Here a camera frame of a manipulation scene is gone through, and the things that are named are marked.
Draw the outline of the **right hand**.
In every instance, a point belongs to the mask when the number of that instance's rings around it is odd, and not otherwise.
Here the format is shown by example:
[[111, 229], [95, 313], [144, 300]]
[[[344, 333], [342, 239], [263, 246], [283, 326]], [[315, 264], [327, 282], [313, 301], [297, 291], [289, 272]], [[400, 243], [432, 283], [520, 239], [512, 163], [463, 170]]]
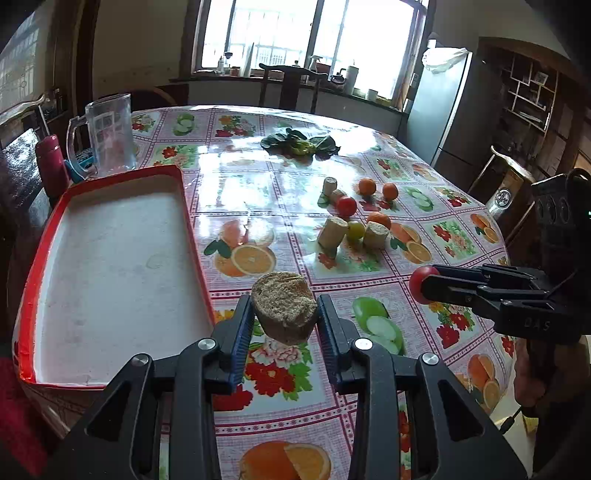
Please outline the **right hand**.
[[585, 335], [570, 345], [518, 338], [515, 356], [515, 399], [538, 416], [553, 403], [571, 400], [590, 385], [590, 350]]

